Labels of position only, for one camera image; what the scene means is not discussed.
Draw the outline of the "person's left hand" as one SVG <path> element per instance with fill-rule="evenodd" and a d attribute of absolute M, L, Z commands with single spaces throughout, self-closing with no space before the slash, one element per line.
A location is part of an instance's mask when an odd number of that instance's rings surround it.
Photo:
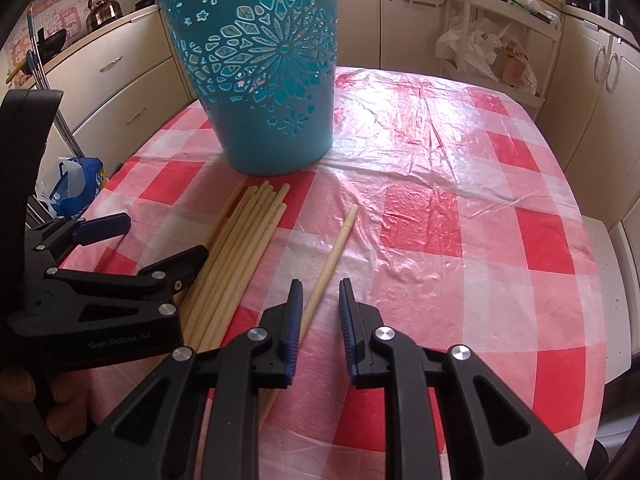
<path fill-rule="evenodd" d="M 24 370 L 1 371 L 1 400 L 35 402 L 50 433 L 62 442 L 86 432 L 90 418 L 89 394 L 88 372 L 58 374 L 37 385 Z"/>

